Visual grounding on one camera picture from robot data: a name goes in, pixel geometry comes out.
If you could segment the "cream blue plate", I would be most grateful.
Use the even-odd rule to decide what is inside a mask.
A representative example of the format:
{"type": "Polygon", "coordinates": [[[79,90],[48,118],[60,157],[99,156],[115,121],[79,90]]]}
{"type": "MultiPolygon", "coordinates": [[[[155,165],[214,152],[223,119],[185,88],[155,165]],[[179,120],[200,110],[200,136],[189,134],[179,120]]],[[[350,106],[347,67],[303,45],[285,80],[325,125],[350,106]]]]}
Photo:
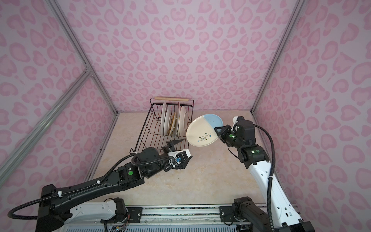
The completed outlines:
{"type": "Polygon", "coordinates": [[[223,127],[223,120],[215,114],[206,114],[193,120],[187,128],[186,139],[194,147],[205,147],[218,140],[215,127],[223,127]]]}

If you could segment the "orange woven plate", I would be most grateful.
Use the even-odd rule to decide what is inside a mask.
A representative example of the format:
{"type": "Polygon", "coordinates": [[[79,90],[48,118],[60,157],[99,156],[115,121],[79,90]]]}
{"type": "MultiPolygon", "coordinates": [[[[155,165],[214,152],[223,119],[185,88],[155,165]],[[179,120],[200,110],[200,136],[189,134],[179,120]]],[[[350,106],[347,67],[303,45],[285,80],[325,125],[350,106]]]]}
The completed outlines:
{"type": "Polygon", "coordinates": [[[176,125],[176,113],[174,113],[171,124],[170,124],[170,129],[169,129],[169,136],[172,136],[174,131],[175,131],[175,125],[176,125]]]}

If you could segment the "black wire dish rack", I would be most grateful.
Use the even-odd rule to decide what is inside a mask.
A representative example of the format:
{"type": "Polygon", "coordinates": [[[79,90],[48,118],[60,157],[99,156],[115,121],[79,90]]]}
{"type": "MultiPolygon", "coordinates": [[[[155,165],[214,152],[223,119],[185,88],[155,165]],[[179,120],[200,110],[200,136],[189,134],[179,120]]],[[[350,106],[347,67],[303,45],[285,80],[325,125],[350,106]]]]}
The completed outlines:
{"type": "Polygon", "coordinates": [[[193,120],[194,100],[175,97],[152,97],[150,108],[140,130],[136,145],[130,151],[141,152],[145,148],[162,148],[171,140],[180,140],[176,150],[189,148],[186,140],[187,129],[193,120]]]}

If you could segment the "star patterned plate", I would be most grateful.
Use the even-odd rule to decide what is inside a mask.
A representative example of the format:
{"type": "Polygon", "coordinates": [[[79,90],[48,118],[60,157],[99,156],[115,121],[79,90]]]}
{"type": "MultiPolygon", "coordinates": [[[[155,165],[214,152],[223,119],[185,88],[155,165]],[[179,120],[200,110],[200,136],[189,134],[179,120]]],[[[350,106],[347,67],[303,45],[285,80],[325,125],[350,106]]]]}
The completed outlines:
{"type": "Polygon", "coordinates": [[[182,106],[180,108],[180,116],[179,116],[179,128],[178,133],[180,137],[185,136],[186,134],[186,108],[182,106]]]}

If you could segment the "white plaid plate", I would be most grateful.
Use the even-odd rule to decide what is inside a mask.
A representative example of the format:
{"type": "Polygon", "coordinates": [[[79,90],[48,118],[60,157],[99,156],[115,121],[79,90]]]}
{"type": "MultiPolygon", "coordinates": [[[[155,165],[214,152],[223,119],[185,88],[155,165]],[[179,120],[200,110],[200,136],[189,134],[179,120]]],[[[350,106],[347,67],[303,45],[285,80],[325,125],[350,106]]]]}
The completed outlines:
{"type": "Polygon", "coordinates": [[[167,103],[166,101],[164,101],[162,105],[161,124],[160,124],[161,136],[164,136],[164,122],[165,122],[165,117],[166,117],[166,111],[167,111],[167,103]]]}

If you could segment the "large pink blue plate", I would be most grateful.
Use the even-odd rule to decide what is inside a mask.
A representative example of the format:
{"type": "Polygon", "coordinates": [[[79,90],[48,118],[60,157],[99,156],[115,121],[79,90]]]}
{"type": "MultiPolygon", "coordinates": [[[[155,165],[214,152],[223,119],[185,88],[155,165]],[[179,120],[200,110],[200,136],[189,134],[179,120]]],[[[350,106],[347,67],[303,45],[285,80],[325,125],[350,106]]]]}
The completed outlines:
{"type": "Polygon", "coordinates": [[[180,102],[177,104],[176,108],[176,114],[175,114],[175,129],[174,129],[174,136],[178,136],[178,130],[179,130],[179,117],[180,117],[180,102]]]}

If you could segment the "orange sunburst plate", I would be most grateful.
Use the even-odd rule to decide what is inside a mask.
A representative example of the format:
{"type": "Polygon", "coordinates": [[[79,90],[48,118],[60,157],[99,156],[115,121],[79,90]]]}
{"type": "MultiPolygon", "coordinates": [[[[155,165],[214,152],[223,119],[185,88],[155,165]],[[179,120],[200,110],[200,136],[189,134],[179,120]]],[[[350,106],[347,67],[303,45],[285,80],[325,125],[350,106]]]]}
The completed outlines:
{"type": "Polygon", "coordinates": [[[170,120],[171,120],[171,110],[167,108],[165,122],[164,122],[164,135],[165,136],[169,134],[170,120]]]}

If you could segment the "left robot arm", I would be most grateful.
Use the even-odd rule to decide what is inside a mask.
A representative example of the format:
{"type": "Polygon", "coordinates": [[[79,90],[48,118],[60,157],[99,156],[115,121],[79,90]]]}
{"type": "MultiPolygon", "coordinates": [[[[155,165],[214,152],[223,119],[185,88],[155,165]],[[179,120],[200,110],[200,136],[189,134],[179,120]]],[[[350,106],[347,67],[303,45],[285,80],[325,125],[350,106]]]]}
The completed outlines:
{"type": "Polygon", "coordinates": [[[126,191],[144,184],[146,178],[172,169],[185,169],[192,155],[188,149],[176,151],[173,141],[159,154],[155,148],[131,153],[119,160],[102,177],[78,185],[57,188],[44,186],[39,204],[36,231],[52,232],[73,217],[75,206],[110,193],[126,191]]]}

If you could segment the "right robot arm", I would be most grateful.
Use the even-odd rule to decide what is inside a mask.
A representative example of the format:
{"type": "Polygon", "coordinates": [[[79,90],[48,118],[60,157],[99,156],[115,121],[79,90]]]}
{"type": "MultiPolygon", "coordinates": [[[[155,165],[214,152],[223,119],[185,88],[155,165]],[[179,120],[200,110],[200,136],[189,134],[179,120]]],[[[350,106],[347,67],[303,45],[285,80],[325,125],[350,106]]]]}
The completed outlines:
{"type": "Polygon", "coordinates": [[[235,199],[232,205],[234,219],[248,221],[254,232],[313,232],[312,223],[302,219],[275,178],[275,152],[268,156],[256,143],[255,129],[266,133],[274,149],[273,139],[267,131],[243,117],[236,117],[233,126],[214,128],[222,143],[237,150],[240,163],[245,165],[265,195],[266,211],[249,197],[235,199]]]}

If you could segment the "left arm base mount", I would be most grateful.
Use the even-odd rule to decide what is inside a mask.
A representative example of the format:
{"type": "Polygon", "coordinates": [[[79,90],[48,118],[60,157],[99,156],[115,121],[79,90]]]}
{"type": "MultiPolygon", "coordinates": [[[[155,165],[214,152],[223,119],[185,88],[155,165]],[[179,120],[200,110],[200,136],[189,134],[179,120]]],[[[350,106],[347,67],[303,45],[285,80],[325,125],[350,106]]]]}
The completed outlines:
{"type": "Polygon", "coordinates": [[[143,208],[142,207],[129,207],[126,208],[126,213],[123,210],[116,210],[108,219],[101,219],[102,224],[118,224],[118,223],[140,223],[143,208]]]}

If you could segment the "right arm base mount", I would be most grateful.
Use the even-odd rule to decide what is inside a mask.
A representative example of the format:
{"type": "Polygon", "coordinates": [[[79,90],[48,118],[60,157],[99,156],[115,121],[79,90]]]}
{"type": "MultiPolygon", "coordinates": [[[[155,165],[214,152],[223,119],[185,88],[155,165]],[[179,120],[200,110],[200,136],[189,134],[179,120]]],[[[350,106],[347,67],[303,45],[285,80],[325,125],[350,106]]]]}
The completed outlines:
{"type": "Polygon", "coordinates": [[[233,223],[237,222],[235,209],[233,206],[220,206],[219,207],[220,221],[231,226],[233,223]]]}

